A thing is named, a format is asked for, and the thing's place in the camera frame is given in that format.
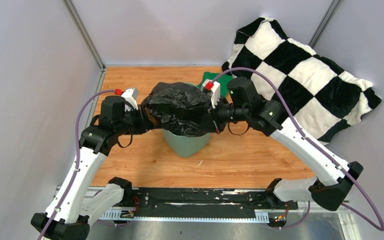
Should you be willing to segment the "black plastic trash bag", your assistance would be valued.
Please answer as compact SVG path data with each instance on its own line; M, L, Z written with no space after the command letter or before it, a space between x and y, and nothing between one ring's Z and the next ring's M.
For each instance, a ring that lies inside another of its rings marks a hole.
M159 82L141 102L141 108L158 129L177 136L201 137L207 134L200 124L210 104L210 95L195 85Z

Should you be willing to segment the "green plastic trash bin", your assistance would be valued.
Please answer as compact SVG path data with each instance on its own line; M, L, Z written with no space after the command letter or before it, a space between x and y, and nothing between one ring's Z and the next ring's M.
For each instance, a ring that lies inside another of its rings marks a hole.
M197 137L188 137L175 135L165 129L162 129L161 131L170 148L176 153L176 155L182 158L188 158L196 154L210 141L209 133Z

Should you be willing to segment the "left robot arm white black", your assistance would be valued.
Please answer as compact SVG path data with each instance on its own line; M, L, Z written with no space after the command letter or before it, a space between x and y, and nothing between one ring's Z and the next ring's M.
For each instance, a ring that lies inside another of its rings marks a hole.
M60 190L43 213L36 213L31 225L40 240L85 240L90 228L111 207L129 206L133 201L132 183L113 177L103 190L87 202L90 184L108 157L119 136L144 134L151 129L136 97L127 91L107 96L100 114L82 132L75 127L76 153Z

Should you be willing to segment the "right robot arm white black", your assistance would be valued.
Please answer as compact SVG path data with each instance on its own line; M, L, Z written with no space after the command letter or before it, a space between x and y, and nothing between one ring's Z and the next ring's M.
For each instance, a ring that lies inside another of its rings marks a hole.
M274 179L266 188L266 204L278 209L289 201L314 201L320 207L336 211L363 171L357 161L347 162L334 155L288 116L285 107L276 100L267 101L258 94L254 83L245 77L227 84L232 102L221 96L221 85L207 79L201 90L210 102L200 128L208 133L220 133L229 123L245 121L248 126L284 145L314 173L312 178Z

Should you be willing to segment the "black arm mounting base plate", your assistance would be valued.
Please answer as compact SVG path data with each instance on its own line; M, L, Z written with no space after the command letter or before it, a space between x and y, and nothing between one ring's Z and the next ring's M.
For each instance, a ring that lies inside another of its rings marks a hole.
M135 187L130 201L104 217L136 221L267 222L268 212L284 214L298 204L275 202L263 189Z

